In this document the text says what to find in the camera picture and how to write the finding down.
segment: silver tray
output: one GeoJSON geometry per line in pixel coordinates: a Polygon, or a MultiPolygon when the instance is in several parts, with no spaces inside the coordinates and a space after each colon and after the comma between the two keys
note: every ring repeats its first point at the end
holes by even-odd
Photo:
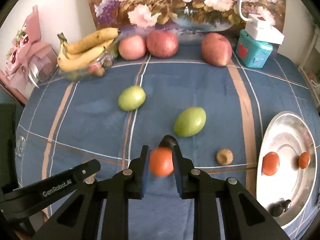
{"type": "Polygon", "coordinates": [[[265,132],[257,168],[257,200],[267,210],[280,200],[290,199],[290,209],[274,219],[282,227],[292,224],[303,212],[316,181],[317,156],[312,134],[305,122],[292,112],[277,114],[265,132]],[[261,172],[262,159],[268,152],[276,152],[280,167],[273,176],[261,172]],[[300,169],[298,158],[309,152],[309,167],[300,169]]]}

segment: floral painting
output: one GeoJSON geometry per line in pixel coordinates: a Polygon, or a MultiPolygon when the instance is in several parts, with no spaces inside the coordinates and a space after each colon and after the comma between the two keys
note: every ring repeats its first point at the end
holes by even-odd
{"type": "MultiPolygon", "coordinates": [[[[237,0],[88,0],[97,29],[132,26],[239,34],[237,0]]],[[[282,32],[285,0],[243,0],[242,12],[261,14],[282,32]]]]}

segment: banana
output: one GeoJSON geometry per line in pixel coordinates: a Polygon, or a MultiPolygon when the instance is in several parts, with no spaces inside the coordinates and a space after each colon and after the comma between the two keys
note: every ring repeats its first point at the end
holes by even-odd
{"type": "Polygon", "coordinates": [[[60,52],[58,54],[58,65],[63,71],[73,71],[87,67],[92,61],[98,58],[105,50],[104,46],[96,46],[83,53],[76,59],[68,59],[63,53],[63,42],[60,45],[60,52]]]}
{"type": "MultiPolygon", "coordinates": [[[[105,47],[107,49],[107,48],[110,47],[110,45],[112,44],[113,41],[114,41],[114,39],[106,41],[106,42],[100,44],[99,46],[103,46],[103,47],[105,47]]],[[[68,43],[66,41],[63,42],[63,46],[64,46],[64,49],[66,51],[66,57],[68,59],[77,59],[77,58],[81,57],[85,53],[85,52],[78,53],[78,54],[69,53],[69,51],[67,50],[68,43]]]]}
{"type": "MultiPolygon", "coordinates": [[[[68,44],[66,43],[66,49],[71,54],[78,54],[85,52],[86,50],[97,46],[105,41],[114,39],[118,36],[118,28],[104,28],[98,30],[90,35],[84,37],[76,43],[68,44]]],[[[67,41],[63,33],[58,34],[58,37],[62,41],[67,41]]]]}

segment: blue tablecloth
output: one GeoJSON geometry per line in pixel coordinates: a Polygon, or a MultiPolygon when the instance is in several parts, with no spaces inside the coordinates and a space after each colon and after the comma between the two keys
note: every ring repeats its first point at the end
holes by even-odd
{"type": "MultiPolygon", "coordinates": [[[[29,185],[93,158],[101,163],[97,179],[111,178],[140,155],[142,145],[154,149],[164,135],[174,135],[175,119],[191,106],[203,107],[207,121],[200,133],[178,138],[182,154],[212,177],[236,177],[252,194],[262,135],[274,115],[295,112],[320,144],[311,93],[289,59],[277,55],[262,69],[246,69],[233,55],[228,67],[211,67],[202,61],[200,46],[182,45],[170,59],[118,60],[102,78],[70,83],[54,76],[35,89],[17,129],[17,138],[27,141],[23,157],[16,156],[19,183],[29,185]],[[142,86],[147,99],[136,111],[121,111],[118,97],[133,84],[142,86]],[[222,148],[234,153],[229,167],[216,162],[222,148]]],[[[299,239],[317,214],[319,178],[318,172],[305,211],[285,229],[291,239],[299,239]]],[[[50,206],[49,215],[65,199],[50,206]]],[[[182,240],[192,234],[193,201],[179,199],[173,175],[149,174],[145,198],[129,202],[129,239],[182,240]]]]}

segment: turquoise box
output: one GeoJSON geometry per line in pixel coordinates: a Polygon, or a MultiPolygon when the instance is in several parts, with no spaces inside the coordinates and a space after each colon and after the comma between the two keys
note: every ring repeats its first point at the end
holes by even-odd
{"type": "Polygon", "coordinates": [[[256,41],[244,29],[240,31],[236,54],[245,67],[262,68],[272,50],[269,42],[256,41]]]}

